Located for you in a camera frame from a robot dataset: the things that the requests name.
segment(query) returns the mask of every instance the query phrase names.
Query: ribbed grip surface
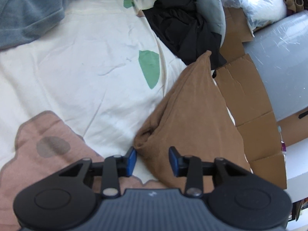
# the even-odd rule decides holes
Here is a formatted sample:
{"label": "ribbed grip surface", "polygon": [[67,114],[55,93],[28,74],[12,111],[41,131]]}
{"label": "ribbed grip surface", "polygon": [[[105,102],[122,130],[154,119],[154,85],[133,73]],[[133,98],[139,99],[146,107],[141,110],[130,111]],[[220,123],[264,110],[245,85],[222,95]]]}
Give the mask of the ribbed grip surface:
{"label": "ribbed grip surface", "polygon": [[[199,199],[178,189],[128,189],[105,200],[86,223],[70,231],[235,231],[216,219]],[[272,231],[283,231],[276,228]]]}

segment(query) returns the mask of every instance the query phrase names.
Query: bed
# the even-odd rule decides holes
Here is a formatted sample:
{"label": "bed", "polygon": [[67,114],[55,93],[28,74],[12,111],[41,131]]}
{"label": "bed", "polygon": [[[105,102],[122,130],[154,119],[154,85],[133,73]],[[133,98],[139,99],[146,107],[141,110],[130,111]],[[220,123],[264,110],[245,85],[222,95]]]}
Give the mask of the bed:
{"label": "bed", "polygon": [[[18,229],[23,188],[83,157],[124,155],[186,68],[141,12],[155,0],[66,2],[56,27],[0,52],[1,231]],[[165,187],[139,157],[133,175],[122,191]]]}

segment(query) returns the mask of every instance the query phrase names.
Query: blue towel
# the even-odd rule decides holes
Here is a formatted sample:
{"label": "blue towel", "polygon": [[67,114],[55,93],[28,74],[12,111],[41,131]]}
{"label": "blue towel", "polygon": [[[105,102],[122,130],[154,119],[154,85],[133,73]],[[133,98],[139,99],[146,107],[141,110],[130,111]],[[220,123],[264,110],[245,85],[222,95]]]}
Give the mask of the blue towel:
{"label": "blue towel", "polygon": [[0,0],[0,49],[32,42],[64,18],[65,0]]}

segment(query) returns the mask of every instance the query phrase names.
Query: cardboard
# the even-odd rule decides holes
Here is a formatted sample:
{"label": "cardboard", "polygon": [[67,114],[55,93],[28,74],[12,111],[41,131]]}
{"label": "cardboard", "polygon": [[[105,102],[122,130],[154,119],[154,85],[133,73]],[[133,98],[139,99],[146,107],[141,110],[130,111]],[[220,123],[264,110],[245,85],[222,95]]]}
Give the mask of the cardboard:
{"label": "cardboard", "polygon": [[224,43],[220,48],[220,53],[226,59],[227,63],[229,63],[245,55],[245,51],[229,9],[224,8],[224,13],[227,30]]}
{"label": "cardboard", "polygon": [[299,119],[298,116],[306,112],[308,108],[293,114],[278,122],[281,127],[282,140],[286,146],[291,146],[308,138],[308,116]]}
{"label": "cardboard", "polygon": [[247,27],[240,26],[243,19],[235,18],[242,16],[239,11],[225,9],[225,14],[227,32],[221,54],[228,64],[217,70],[215,80],[242,135],[253,172],[286,189],[284,156],[273,109],[252,59],[244,53],[242,40],[249,37],[238,33],[247,32],[247,23]]}
{"label": "cardboard", "polygon": [[241,42],[252,41],[254,39],[251,30],[247,24],[247,18],[242,8],[228,8],[230,15],[234,21],[235,27],[238,30],[238,36]]}

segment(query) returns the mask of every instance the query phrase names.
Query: tan pillowcase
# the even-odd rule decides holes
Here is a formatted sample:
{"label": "tan pillowcase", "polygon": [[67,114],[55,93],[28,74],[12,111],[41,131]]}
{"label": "tan pillowcase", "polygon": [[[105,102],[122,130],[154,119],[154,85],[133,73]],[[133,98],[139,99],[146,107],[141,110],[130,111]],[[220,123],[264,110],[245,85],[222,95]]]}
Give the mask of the tan pillowcase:
{"label": "tan pillowcase", "polygon": [[[134,147],[152,174],[168,187],[184,189],[186,178],[174,177],[168,149],[213,162],[224,157],[250,171],[243,139],[234,126],[210,73],[210,51],[180,75],[172,89],[138,131]],[[204,177],[204,192],[213,190]]]}

